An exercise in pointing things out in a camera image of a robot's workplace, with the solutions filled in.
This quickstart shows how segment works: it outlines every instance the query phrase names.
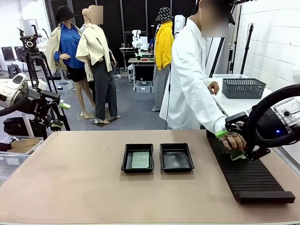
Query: desk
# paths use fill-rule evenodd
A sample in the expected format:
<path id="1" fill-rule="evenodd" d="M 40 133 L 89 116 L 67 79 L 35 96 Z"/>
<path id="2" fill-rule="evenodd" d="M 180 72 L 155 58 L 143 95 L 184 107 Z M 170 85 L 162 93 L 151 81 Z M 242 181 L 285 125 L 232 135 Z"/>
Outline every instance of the desk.
<path id="1" fill-rule="evenodd" d="M 133 66 L 133 89 L 136 89 L 136 83 L 135 83 L 135 65 L 139 65 L 139 63 L 149 63 L 149 64 L 153 64 L 154 66 L 154 61 L 150 60 L 150 58 L 141 58 L 140 60 L 138 60 L 137 58 L 130 58 L 128 60 L 129 63 L 132 63 Z"/>
<path id="2" fill-rule="evenodd" d="M 133 52 L 135 53 L 135 51 L 133 51 L 133 48 L 120 48 L 122 54 L 123 54 L 123 59 L 124 59 L 124 71 L 127 70 L 127 67 L 126 67 L 126 59 L 125 59 L 125 52 Z"/>
<path id="3" fill-rule="evenodd" d="M 216 96 L 213 96 L 218 106 L 227 116 L 233 116 L 240 112 L 245 112 L 252 108 L 252 106 L 258 104 L 263 98 L 267 97 L 272 93 L 271 90 L 265 88 L 261 99 L 228 99 L 222 93 L 223 79 L 222 78 L 211 78 L 217 81 L 220 87 L 220 91 Z"/>
<path id="4" fill-rule="evenodd" d="M 120 170 L 126 143 L 153 144 L 153 173 L 124 174 Z M 195 165 L 193 172 L 162 172 L 160 143 L 188 143 Z M 1 224 L 299 222 L 300 178 L 274 151 L 262 161 L 282 187 L 294 193 L 294 204 L 238 204 L 204 130 L 54 132 L 0 187 L 0 221 Z"/>

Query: gray pants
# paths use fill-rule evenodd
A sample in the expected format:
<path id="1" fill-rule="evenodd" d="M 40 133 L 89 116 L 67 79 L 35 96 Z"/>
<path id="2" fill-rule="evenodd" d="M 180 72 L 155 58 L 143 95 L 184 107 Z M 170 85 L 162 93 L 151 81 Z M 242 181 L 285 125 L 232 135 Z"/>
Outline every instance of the gray pants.
<path id="1" fill-rule="evenodd" d="M 163 102 L 165 86 L 170 73 L 170 65 L 165 66 L 162 70 L 158 70 L 157 65 L 154 65 L 153 87 L 155 91 L 155 106 L 153 111 L 159 111 Z"/>
<path id="2" fill-rule="evenodd" d="M 107 72 L 105 60 L 92 66 L 96 90 L 96 118 L 105 120 L 105 102 L 107 101 L 111 117 L 118 115 L 116 84 L 112 72 Z"/>

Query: person in white coat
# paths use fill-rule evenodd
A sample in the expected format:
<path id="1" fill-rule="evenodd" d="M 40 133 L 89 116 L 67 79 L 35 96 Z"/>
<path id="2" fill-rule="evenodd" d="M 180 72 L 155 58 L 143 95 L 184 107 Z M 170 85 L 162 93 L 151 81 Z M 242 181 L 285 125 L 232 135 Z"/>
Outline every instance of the person in white coat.
<path id="1" fill-rule="evenodd" d="M 228 18 L 224 2 L 227 1 L 198 0 L 193 15 L 174 41 L 171 72 L 160 111 L 160 117 L 172 129 L 200 129 L 202 124 L 215 134 L 225 126 L 226 116 L 212 97 L 218 94 L 218 83 L 210 83 L 205 74 L 206 42 L 201 32 L 203 26 L 213 30 L 225 15 Z M 246 146 L 239 134 L 230 134 L 223 143 L 228 149 L 243 150 Z"/>

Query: beige jacket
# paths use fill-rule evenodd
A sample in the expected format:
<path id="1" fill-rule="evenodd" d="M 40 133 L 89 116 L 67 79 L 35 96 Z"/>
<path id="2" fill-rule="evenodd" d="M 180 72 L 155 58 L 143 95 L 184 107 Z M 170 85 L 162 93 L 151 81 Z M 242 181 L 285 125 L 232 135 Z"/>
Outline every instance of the beige jacket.
<path id="1" fill-rule="evenodd" d="M 78 44 L 76 58 L 85 63 L 90 62 L 93 66 L 102 57 L 105 58 L 107 71 L 112 71 L 109 48 L 103 30 L 97 25 L 87 24 Z"/>
<path id="2" fill-rule="evenodd" d="M 60 26 L 61 26 L 61 23 L 58 25 L 57 28 L 54 29 L 54 31 L 52 32 L 52 34 L 47 42 L 47 45 L 46 45 L 46 57 L 47 57 L 47 61 L 49 64 L 49 68 L 54 73 L 59 68 L 61 68 L 63 70 L 67 70 L 67 66 L 63 63 L 62 59 L 60 59 L 58 62 L 56 62 L 54 60 L 55 52 L 58 52 L 60 49 L 60 34 L 61 34 Z M 80 29 L 78 27 L 76 27 L 74 24 L 72 24 L 72 26 L 74 26 L 77 29 L 79 36 L 81 36 L 82 32 L 80 31 Z M 94 76 L 93 76 L 92 71 L 87 63 L 84 65 L 84 68 L 85 68 L 85 72 L 86 72 L 88 81 L 93 81 Z"/>

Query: white lab coat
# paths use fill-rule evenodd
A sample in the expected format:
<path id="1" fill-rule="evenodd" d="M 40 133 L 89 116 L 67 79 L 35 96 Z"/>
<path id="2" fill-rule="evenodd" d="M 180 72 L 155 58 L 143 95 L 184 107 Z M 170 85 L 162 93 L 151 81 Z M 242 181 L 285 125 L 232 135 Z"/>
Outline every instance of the white lab coat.
<path id="1" fill-rule="evenodd" d="M 211 82 L 205 74 L 205 61 L 205 39 L 188 19 L 173 43 L 171 72 L 159 115 L 172 129 L 199 129 L 203 124 L 216 133 L 225 126 L 226 116 L 207 88 Z"/>

